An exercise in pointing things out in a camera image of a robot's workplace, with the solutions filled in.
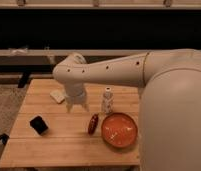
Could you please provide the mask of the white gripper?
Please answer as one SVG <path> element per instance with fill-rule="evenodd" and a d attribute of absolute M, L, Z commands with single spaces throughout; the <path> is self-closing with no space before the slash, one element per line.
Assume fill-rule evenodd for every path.
<path fill-rule="evenodd" d="M 67 112 L 70 113 L 74 104 L 81 104 L 82 107 L 89 112 L 89 105 L 86 102 L 87 93 L 83 83 L 65 84 L 65 99 Z"/>

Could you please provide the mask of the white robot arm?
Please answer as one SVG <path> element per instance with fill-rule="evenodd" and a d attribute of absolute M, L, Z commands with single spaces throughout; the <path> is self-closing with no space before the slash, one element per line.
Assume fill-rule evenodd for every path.
<path fill-rule="evenodd" d="M 136 87 L 141 171 L 201 171 L 201 51 L 175 49 L 88 64 L 79 53 L 53 69 L 67 96 L 85 83 Z"/>

